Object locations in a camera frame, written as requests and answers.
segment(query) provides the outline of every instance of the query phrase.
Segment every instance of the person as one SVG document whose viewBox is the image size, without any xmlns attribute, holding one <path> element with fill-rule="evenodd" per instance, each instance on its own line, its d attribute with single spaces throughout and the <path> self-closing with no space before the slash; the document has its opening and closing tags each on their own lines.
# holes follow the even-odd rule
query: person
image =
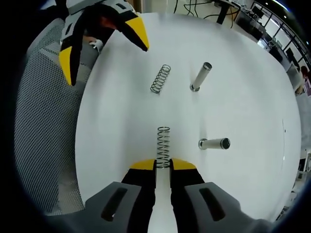
<svg viewBox="0 0 311 233">
<path fill-rule="evenodd" d="M 100 16 L 99 26 L 102 28 L 110 28 L 113 30 L 117 29 L 117 27 L 109 19 L 103 16 Z M 91 43 L 91 42 L 95 42 L 97 38 L 95 38 L 94 36 L 88 35 L 88 32 L 87 32 L 86 35 L 83 35 L 83 40 L 85 42 Z"/>
<path fill-rule="evenodd" d="M 302 80 L 300 81 L 300 85 L 299 85 L 299 87 L 297 88 L 297 90 L 295 92 L 296 94 L 301 94 L 302 93 L 303 86 L 304 86 L 304 84 L 307 81 L 308 76 L 309 76 L 307 67 L 302 66 L 300 70 L 301 70 L 301 73 L 302 73 Z"/>
</svg>

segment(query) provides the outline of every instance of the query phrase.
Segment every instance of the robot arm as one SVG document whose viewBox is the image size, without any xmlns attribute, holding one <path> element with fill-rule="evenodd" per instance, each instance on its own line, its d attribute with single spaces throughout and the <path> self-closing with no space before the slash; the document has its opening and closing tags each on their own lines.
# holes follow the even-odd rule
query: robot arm
<svg viewBox="0 0 311 233">
<path fill-rule="evenodd" d="M 110 20 L 132 43 L 147 51 L 148 37 L 141 17 L 124 0 L 84 0 L 69 8 L 62 31 L 59 61 L 67 83 L 75 85 L 86 24 L 91 17 Z"/>
</svg>

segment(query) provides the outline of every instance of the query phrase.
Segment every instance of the metal cylinder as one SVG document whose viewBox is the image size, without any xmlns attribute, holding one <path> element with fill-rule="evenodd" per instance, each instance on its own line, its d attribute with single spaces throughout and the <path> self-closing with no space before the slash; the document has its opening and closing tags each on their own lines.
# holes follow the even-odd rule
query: metal cylinder
<svg viewBox="0 0 311 233">
<path fill-rule="evenodd" d="M 210 70 L 213 68 L 213 66 L 208 63 L 208 62 L 204 62 L 200 72 L 198 73 L 198 75 L 196 76 L 194 82 L 192 84 L 190 84 L 190 89 L 191 91 L 198 91 L 200 90 L 200 86 L 203 83 L 204 79 L 206 78 L 206 76 L 208 75 L 208 73 L 210 72 Z"/>
<path fill-rule="evenodd" d="M 201 150 L 209 149 L 228 149 L 230 147 L 229 138 L 221 138 L 221 139 L 212 139 L 207 140 L 206 138 L 202 138 L 199 141 L 199 148 Z"/>
</svg>

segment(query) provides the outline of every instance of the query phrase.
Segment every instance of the floor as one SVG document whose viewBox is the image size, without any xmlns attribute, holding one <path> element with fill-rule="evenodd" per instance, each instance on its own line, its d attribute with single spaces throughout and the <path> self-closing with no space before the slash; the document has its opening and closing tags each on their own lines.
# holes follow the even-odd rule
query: floor
<svg viewBox="0 0 311 233">
<path fill-rule="evenodd" d="M 176 9 L 176 14 L 184 14 L 187 15 L 188 11 L 185 7 L 189 9 L 189 6 L 184 6 L 185 4 L 189 3 L 194 4 L 195 0 L 178 0 L 178 5 Z M 205 3 L 205 4 L 200 4 L 196 6 L 196 12 L 198 14 L 198 17 L 204 18 L 205 16 L 209 15 L 216 15 L 216 16 L 211 16 L 207 18 L 206 20 L 210 20 L 212 22 L 216 22 L 218 18 L 218 14 L 220 13 L 221 8 L 216 7 L 214 5 L 214 2 L 208 3 L 207 0 L 197 0 L 197 3 Z M 161 13 L 173 13 L 175 9 L 176 1 L 175 0 L 151 0 L 151 11 L 152 12 L 161 12 Z M 196 13 L 194 11 L 194 6 L 191 6 L 191 12 L 193 15 L 196 17 Z M 226 16 L 223 26 L 230 28 L 232 23 L 232 18 L 231 16 Z M 250 34 L 248 34 L 246 31 L 244 31 L 240 26 L 238 26 L 235 22 L 233 22 L 232 29 L 247 36 L 251 40 L 255 41 L 257 43 L 257 40 Z"/>
</svg>

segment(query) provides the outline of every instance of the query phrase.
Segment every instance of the desk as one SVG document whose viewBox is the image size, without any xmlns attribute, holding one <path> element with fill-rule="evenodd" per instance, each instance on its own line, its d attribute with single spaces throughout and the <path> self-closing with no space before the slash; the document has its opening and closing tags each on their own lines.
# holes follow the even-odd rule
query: desk
<svg viewBox="0 0 311 233">
<path fill-rule="evenodd" d="M 121 181 L 132 163 L 155 158 L 157 128 L 169 126 L 171 157 L 195 164 L 205 182 L 235 197 L 251 217 L 275 220 L 293 187 L 301 146 L 284 68 L 252 40 L 217 23 L 158 13 L 142 18 L 150 50 L 115 32 L 85 88 L 76 131 L 82 200 Z M 200 91 L 191 92 L 203 62 L 213 69 Z M 157 95 L 149 88 L 163 64 L 172 70 Z M 231 147 L 200 150 L 202 137 L 228 137 Z M 161 221 L 158 227 L 165 226 Z"/>
</svg>

